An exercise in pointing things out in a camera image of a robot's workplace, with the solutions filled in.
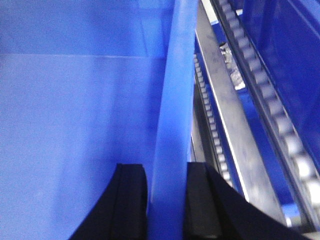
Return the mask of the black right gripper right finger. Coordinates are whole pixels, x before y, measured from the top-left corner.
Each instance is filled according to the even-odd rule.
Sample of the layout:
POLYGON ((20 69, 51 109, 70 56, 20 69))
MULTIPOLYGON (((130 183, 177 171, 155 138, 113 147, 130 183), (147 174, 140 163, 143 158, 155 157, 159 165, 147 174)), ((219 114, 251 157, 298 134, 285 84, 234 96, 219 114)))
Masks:
POLYGON ((185 240, 303 240, 236 192, 209 164, 190 162, 183 224, 185 240))

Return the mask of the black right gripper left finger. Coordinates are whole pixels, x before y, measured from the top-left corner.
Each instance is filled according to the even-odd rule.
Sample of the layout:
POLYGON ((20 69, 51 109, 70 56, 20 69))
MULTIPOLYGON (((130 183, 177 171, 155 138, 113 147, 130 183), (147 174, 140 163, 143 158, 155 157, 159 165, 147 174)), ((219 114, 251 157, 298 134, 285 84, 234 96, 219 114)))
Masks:
POLYGON ((71 240, 145 240, 148 185, 141 164, 117 164, 105 191, 71 240))

